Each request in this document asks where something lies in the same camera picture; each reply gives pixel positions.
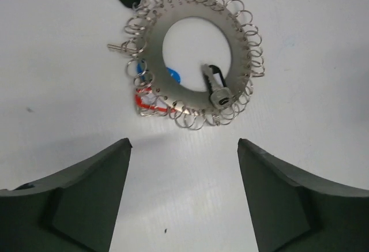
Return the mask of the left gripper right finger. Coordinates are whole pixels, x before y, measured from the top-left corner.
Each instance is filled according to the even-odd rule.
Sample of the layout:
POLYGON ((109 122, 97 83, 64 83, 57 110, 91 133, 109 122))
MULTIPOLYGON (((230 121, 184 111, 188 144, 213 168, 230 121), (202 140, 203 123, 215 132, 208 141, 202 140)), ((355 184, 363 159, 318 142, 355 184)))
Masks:
POLYGON ((259 251, 368 251, 368 190, 314 175, 247 139, 238 158, 259 251))

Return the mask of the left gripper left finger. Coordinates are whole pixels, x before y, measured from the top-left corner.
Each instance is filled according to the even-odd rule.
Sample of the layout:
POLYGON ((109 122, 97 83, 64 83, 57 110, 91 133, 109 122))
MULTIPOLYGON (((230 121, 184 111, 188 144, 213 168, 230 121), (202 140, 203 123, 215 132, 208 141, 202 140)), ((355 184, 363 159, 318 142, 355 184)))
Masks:
POLYGON ((1 190, 1 251, 109 251, 129 169, 124 138, 44 178, 1 190))

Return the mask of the metal disc with keyrings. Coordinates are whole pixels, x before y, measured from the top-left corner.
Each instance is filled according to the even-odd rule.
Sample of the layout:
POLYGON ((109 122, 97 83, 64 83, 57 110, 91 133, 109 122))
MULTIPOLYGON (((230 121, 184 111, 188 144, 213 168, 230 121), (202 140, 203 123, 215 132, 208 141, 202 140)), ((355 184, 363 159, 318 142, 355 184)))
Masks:
POLYGON ((137 88, 151 88, 168 106, 167 115, 141 115, 134 98, 141 119, 189 131, 230 126, 247 111, 255 79, 265 75, 263 38, 243 0, 141 0, 123 31, 126 39, 118 49, 127 56, 133 98, 137 88), (232 93, 224 110, 210 102, 204 64, 232 93), (180 84, 167 67, 179 73, 180 84))

